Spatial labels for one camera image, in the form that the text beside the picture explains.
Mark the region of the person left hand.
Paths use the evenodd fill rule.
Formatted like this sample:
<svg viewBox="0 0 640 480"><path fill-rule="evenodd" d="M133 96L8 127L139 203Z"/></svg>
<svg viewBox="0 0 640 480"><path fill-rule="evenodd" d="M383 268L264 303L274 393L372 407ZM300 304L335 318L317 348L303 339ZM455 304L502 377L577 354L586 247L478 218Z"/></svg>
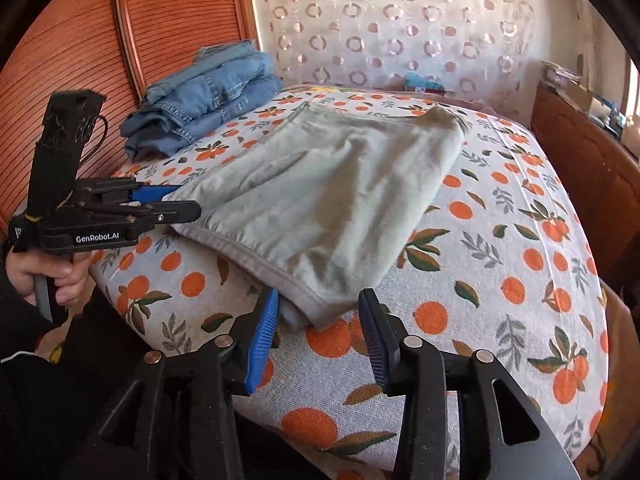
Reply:
<svg viewBox="0 0 640 480"><path fill-rule="evenodd" d="M11 250L4 265L10 283L30 304L36 304L35 277L42 275L54 281L56 302L70 307L84 296L89 283L92 258L91 252L76 252L72 261L67 261L32 248L28 252Z"/></svg>

